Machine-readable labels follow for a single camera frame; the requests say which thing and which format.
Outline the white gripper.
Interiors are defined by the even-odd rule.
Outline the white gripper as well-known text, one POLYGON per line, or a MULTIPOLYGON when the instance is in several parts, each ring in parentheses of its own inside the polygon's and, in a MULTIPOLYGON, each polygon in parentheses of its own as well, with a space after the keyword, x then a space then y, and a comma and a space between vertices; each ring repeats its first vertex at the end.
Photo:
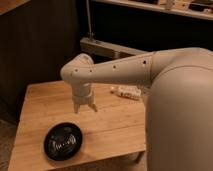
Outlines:
POLYGON ((72 85, 72 98, 74 101, 74 113, 77 114, 80 105, 89 105, 95 112, 98 111, 97 106, 94 104, 94 93, 90 83, 73 84, 72 85))

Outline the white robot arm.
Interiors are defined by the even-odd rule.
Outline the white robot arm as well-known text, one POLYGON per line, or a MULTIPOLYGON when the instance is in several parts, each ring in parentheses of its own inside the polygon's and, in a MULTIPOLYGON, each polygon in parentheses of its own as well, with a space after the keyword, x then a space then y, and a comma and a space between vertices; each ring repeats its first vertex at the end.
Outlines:
POLYGON ((93 83, 148 86, 147 171, 213 171, 213 51, 160 50, 99 64, 81 53, 60 75, 75 108, 94 105, 93 83))

